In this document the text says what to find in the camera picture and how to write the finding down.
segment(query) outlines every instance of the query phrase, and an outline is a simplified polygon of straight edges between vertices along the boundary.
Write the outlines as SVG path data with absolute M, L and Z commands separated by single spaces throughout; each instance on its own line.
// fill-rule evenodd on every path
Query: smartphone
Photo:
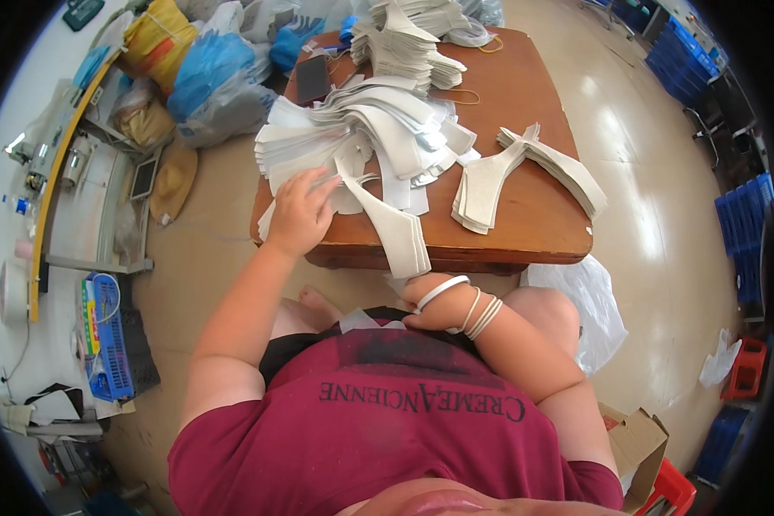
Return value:
M 330 74 L 327 56 L 309 58 L 295 65 L 296 104 L 307 106 L 322 101 L 330 93 Z

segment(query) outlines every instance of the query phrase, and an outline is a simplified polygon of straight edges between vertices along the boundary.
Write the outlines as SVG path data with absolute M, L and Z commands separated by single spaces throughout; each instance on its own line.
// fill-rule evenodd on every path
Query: cardboard box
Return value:
M 659 418 L 648 415 L 642 408 L 627 416 L 600 403 L 599 413 L 608 428 L 619 480 L 623 485 L 630 483 L 622 511 L 633 514 L 654 490 L 668 444 L 668 430 Z

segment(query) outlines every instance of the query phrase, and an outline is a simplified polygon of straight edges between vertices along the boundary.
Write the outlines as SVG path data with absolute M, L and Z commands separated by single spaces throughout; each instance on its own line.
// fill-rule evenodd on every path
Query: knee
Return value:
M 567 295 L 556 288 L 542 289 L 541 303 L 558 320 L 561 320 L 569 328 L 579 327 L 579 312 Z
M 532 323 L 543 321 L 568 338 L 575 332 L 578 340 L 579 313 L 567 295 L 556 288 L 520 286 L 502 301 Z

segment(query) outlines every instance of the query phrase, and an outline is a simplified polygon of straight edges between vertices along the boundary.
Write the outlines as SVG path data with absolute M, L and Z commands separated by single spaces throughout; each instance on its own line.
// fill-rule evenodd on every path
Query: yellow table edge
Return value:
M 60 166 L 63 163 L 63 158 L 66 156 L 66 151 L 69 148 L 69 143 L 72 141 L 75 129 L 77 129 L 77 123 L 80 121 L 81 117 L 83 117 L 83 111 L 86 110 L 86 106 L 88 106 L 89 101 L 92 99 L 92 95 L 95 94 L 95 90 L 98 85 L 100 85 L 103 77 L 106 76 L 106 72 L 109 71 L 109 68 L 112 66 L 112 63 L 119 53 L 115 53 L 114 56 L 103 63 L 97 70 L 95 78 L 92 79 L 92 82 L 86 87 L 86 91 L 83 92 L 83 97 L 81 97 L 80 102 L 77 104 L 75 114 L 72 116 L 66 131 L 63 133 L 62 144 L 58 147 L 58 152 L 54 155 L 52 169 L 49 172 L 49 178 L 46 180 L 46 190 L 43 192 L 43 197 L 40 199 L 40 214 L 37 219 L 37 231 L 34 234 L 31 270 L 29 272 L 29 321 L 33 323 L 36 323 L 40 318 L 40 305 L 38 300 L 40 298 L 40 262 L 43 258 L 43 235 L 45 233 L 46 218 L 49 215 L 49 207 L 52 202 L 52 195 L 54 194 L 58 175 L 60 175 Z

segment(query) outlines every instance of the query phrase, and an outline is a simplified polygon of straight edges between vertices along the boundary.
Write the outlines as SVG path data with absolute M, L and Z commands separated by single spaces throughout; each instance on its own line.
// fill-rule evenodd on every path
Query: black shorts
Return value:
M 390 308 L 388 306 L 378 306 L 364 310 L 364 312 L 373 319 L 381 320 L 402 320 L 406 315 L 410 315 L 410 312 L 405 312 L 398 308 Z M 479 350 L 476 349 L 476 345 L 473 344 L 472 340 L 467 338 L 467 335 L 465 335 L 464 332 L 451 335 L 445 331 L 426 331 L 423 329 L 415 331 L 448 344 L 452 344 L 459 349 L 463 349 L 467 353 L 470 353 L 482 362 L 484 361 L 479 355 Z M 263 375 L 267 387 L 270 386 L 272 378 L 278 374 L 281 367 L 286 366 L 286 364 L 295 358 L 298 353 L 301 353 L 307 347 L 310 347 L 315 343 L 321 342 L 325 338 L 335 337 L 340 334 L 341 329 L 338 326 L 338 323 L 336 323 L 335 325 L 332 325 L 330 329 L 326 329 L 320 334 L 292 334 L 273 338 L 269 345 L 267 345 L 267 351 L 264 352 L 261 363 L 258 365 L 258 369 L 261 371 L 261 375 Z

